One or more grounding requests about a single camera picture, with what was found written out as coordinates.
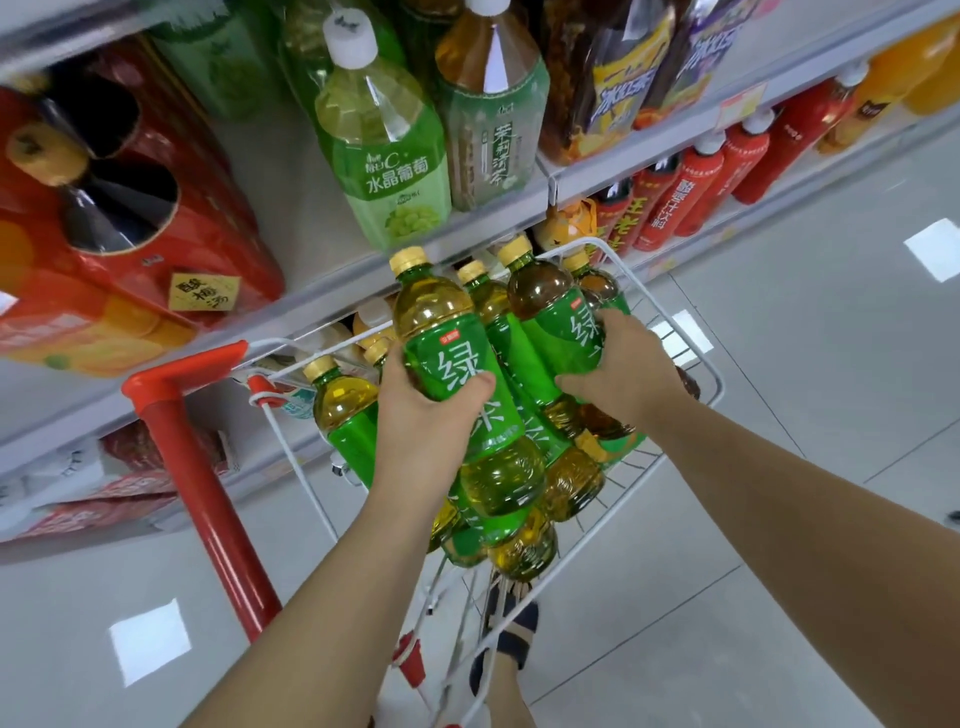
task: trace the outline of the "bottle cap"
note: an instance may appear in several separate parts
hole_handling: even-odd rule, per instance
[[[467,0],[467,9],[477,15],[491,17],[510,8],[510,0]]]
[[[10,135],[7,159],[48,187],[75,182],[90,163],[79,144],[42,122],[22,126]]]
[[[840,73],[836,76],[836,82],[847,88],[853,88],[856,85],[863,83],[863,80],[867,78],[867,73],[870,71],[870,64],[866,61],[855,61],[853,63],[848,63],[843,68],[840,69]]]
[[[305,367],[303,367],[303,375],[307,378],[307,381],[316,381],[321,376],[325,375],[331,369],[335,369],[336,367],[336,359],[327,354],[326,356],[321,356],[319,359],[314,359]]]
[[[481,263],[479,260],[472,260],[459,271],[457,271],[457,278],[460,279],[460,282],[463,285],[466,285],[472,280],[478,279],[486,274],[487,266]]]
[[[381,337],[370,344],[367,350],[363,352],[363,357],[368,364],[376,364],[385,353],[390,350],[390,339]]]
[[[773,109],[761,109],[754,111],[750,116],[740,122],[743,131],[753,135],[761,134],[770,129],[770,125],[777,118]]]
[[[568,255],[564,258],[564,267],[570,271],[570,273],[579,271],[585,265],[590,265],[590,256],[587,255],[587,251],[577,251],[573,255]]]
[[[373,63],[376,35],[363,11],[343,8],[324,21],[324,39],[330,59],[341,68],[353,70]]]
[[[723,132],[705,133],[703,136],[693,142],[693,148],[698,154],[709,157],[710,155],[715,155],[717,152],[719,152],[725,141],[727,141],[727,135]]]
[[[429,258],[427,258],[423,248],[414,245],[394,253],[393,257],[390,258],[390,270],[394,272],[394,276],[399,276],[403,271],[409,271],[411,268],[424,263],[429,264]]]
[[[527,236],[521,233],[503,246],[496,256],[504,265],[510,265],[517,258],[532,252],[533,249],[530,241],[527,240]]]

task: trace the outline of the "yellow bottle cap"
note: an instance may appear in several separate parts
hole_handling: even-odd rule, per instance
[[[429,264],[430,260],[419,245],[410,248],[404,248],[402,251],[394,253],[390,258],[390,270],[395,276],[399,276],[403,271],[409,271],[418,265]]]
[[[568,271],[579,271],[585,265],[590,265],[590,256],[587,255],[587,251],[577,251],[564,258],[564,267]]]
[[[22,126],[10,135],[7,159],[48,187],[75,182],[90,163],[79,144],[42,122]]]
[[[314,359],[303,367],[303,375],[306,376],[307,381],[315,381],[336,366],[336,359],[327,354],[326,356],[321,356],[319,359]]]
[[[521,233],[503,246],[500,249],[500,252],[496,254],[496,257],[501,263],[503,263],[503,265],[510,265],[522,255],[532,252],[533,249],[533,246],[530,245],[530,241],[527,240],[527,236]]]
[[[460,279],[460,282],[466,285],[474,279],[478,279],[481,276],[486,275],[487,266],[481,263],[479,260],[472,260],[459,271],[457,271],[457,278]]]
[[[378,362],[383,355],[390,350],[390,345],[390,339],[385,337],[379,338],[370,344],[367,350],[363,352],[363,357],[367,360],[368,364],[376,364],[376,362]]]

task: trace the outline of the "red packaging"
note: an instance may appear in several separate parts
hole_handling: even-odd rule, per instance
[[[756,167],[770,148],[770,135],[767,130],[775,116],[772,109],[765,109],[727,129],[720,174],[700,198],[700,202],[686,214],[677,227],[677,235],[689,237],[699,232],[710,215],[730,196],[733,189],[743,182],[750,170]]]
[[[664,157],[634,175],[630,204],[610,231],[608,242],[614,250],[630,248],[636,243],[640,229],[650,212],[680,174],[680,155]]]
[[[721,148],[727,140],[722,132],[701,136],[684,150],[677,180],[670,185],[640,229],[635,247],[642,251],[660,248],[680,225],[684,216],[703,197],[723,168]]]
[[[733,197],[744,205],[757,202],[803,152],[851,113],[856,105],[853,90],[868,68],[865,61],[852,63],[835,79],[787,99],[770,128],[770,149],[733,189]]]

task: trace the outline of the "hand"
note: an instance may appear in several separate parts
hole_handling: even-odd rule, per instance
[[[480,410],[496,386],[491,372],[472,377],[453,397],[432,401],[418,392],[394,343],[383,366],[371,494],[394,493],[436,515],[464,462]]]
[[[607,333],[600,366],[585,375],[560,375],[557,386],[650,434],[660,413],[692,398],[653,331],[610,308],[599,319]]]

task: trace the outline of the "white bottle cap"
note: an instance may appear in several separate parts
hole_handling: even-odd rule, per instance
[[[341,68],[354,70],[373,63],[376,35],[363,11],[343,8],[324,21],[324,39],[330,59]]]
[[[743,127],[744,132],[756,135],[770,129],[770,125],[774,123],[776,118],[777,115],[773,109],[761,109],[760,111],[754,111],[741,121],[740,126]]]
[[[840,73],[838,73],[836,76],[836,81],[842,86],[853,88],[856,85],[860,85],[863,80],[867,78],[867,73],[869,71],[870,64],[866,61],[855,61],[853,63],[848,63],[840,69]]]
[[[510,0],[467,0],[467,9],[477,15],[492,17],[510,8]]]
[[[705,133],[693,142],[693,148],[705,157],[709,157],[719,152],[725,141],[727,141],[727,135],[723,132]]]

